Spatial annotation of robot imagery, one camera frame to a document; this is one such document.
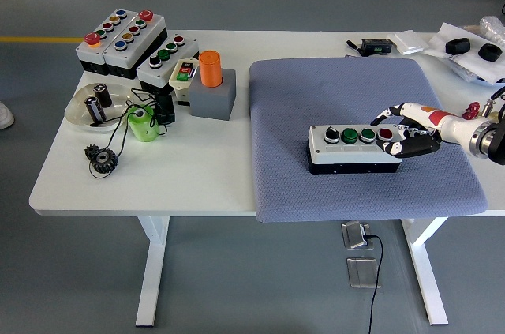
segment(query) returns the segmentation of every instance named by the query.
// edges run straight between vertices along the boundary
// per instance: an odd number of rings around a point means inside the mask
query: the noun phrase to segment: gray block
[[[222,69],[223,82],[219,87],[209,88],[202,84],[200,68],[189,86],[191,115],[197,117],[230,120],[237,94],[234,69]]]

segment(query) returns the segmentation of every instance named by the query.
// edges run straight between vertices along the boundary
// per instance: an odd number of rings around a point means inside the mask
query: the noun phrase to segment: gear
[[[109,174],[118,165],[118,157],[108,148],[93,153],[89,161],[99,174]]]
[[[96,144],[90,144],[87,148],[84,149],[84,154],[91,160],[92,157],[100,151],[100,148]]]

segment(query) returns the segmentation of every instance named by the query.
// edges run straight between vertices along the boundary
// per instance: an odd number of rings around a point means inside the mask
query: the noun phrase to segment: robotic hand
[[[447,111],[418,103],[402,103],[383,111],[371,126],[396,115],[404,119],[398,125],[399,142],[378,139],[377,145],[396,158],[410,158],[435,152],[442,141],[462,146],[477,158],[489,158],[505,165],[505,119],[499,124],[479,117],[465,120]]]

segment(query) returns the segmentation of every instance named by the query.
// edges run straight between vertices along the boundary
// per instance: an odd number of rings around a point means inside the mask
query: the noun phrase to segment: green cylinder
[[[154,120],[151,127],[151,120],[154,111],[151,107],[131,107],[128,110],[128,125],[135,134],[135,138],[141,142],[150,142],[159,135],[159,125]]]

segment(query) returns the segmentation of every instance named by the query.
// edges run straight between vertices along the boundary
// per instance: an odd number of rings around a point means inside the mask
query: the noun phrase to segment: yellow floor line
[[[80,43],[83,38],[66,38],[53,36],[0,36],[4,43]]]

